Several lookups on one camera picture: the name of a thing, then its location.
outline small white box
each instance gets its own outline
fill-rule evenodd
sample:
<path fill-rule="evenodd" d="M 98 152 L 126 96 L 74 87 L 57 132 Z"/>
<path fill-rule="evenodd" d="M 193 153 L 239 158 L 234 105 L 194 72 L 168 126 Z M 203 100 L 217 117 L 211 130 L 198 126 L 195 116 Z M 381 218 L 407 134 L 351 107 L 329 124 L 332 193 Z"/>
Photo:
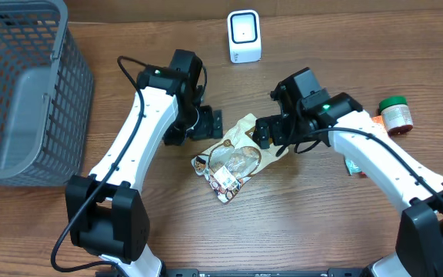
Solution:
<path fill-rule="evenodd" d="M 262 48 L 258 13 L 254 10 L 231 12 L 227 17 L 227 25 L 231 62 L 260 60 Z"/>

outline wire mesh basket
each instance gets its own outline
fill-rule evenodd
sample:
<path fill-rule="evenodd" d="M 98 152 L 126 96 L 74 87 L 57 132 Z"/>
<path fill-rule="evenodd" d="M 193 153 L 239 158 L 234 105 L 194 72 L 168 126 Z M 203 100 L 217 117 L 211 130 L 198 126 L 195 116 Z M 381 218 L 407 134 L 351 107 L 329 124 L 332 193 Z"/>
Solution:
<path fill-rule="evenodd" d="M 63 1 L 0 1 L 1 185 L 80 170 L 94 82 L 67 24 Z"/>

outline jar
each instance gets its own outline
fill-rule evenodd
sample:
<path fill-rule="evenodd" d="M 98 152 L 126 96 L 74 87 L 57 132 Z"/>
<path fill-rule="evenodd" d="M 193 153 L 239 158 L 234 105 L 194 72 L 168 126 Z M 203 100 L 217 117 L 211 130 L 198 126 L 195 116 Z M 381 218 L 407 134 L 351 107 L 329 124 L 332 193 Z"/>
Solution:
<path fill-rule="evenodd" d="M 389 135 L 400 135 L 413 129 L 413 120 L 404 96 L 392 96 L 378 104 Z"/>

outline wood grain surface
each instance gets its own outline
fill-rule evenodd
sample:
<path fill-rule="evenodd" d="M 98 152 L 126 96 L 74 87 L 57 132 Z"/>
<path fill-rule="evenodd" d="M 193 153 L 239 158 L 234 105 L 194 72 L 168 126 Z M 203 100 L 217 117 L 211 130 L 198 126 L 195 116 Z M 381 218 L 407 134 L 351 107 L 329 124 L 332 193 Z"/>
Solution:
<path fill-rule="evenodd" d="M 65 0 L 73 22 L 159 22 L 222 19 L 240 9 L 260 16 L 391 12 L 443 8 L 443 0 Z"/>
<path fill-rule="evenodd" d="M 332 95 L 348 92 L 371 114 L 382 99 L 406 96 L 415 128 L 393 139 L 443 175 L 443 11 L 263 18 L 262 60 L 244 65 L 229 61 L 225 20 L 72 25 L 71 31 L 95 75 L 85 173 L 105 154 L 132 105 L 133 89 L 116 57 L 167 65 L 176 48 L 185 48 L 208 68 L 205 102 L 223 110 L 225 131 L 249 112 L 278 113 L 268 93 L 309 66 Z M 146 176 L 148 244 L 168 267 L 363 267 L 394 251 L 397 212 L 369 179 L 349 177 L 343 157 L 331 149 L 288 154 L 223 205 L 190 165 L 214 143 L 161 145 Z M 0 187 L 0 276 L 65 276 L 49 263 L 67 223 L 63 192 Z M 69 239 L 58 255 L 63 266 L 94 260 Z"/>

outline food package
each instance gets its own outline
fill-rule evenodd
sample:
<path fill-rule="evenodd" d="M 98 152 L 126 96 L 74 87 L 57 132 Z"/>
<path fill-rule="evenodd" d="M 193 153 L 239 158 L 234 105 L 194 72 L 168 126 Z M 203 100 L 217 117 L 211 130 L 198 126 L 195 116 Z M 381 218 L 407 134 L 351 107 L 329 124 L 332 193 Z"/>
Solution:
<path fill-rule="evenodd" d="M 191 160 L 196 174 L 204 176 L 220 201 L 232 200 L 241 187 L 256 173 L 288 153 L 276 157 L 281 146 L 271 143 L 269 149 L 260 149 L 252 141 L 256 117 L 248 114 L 223 139 Z"/>

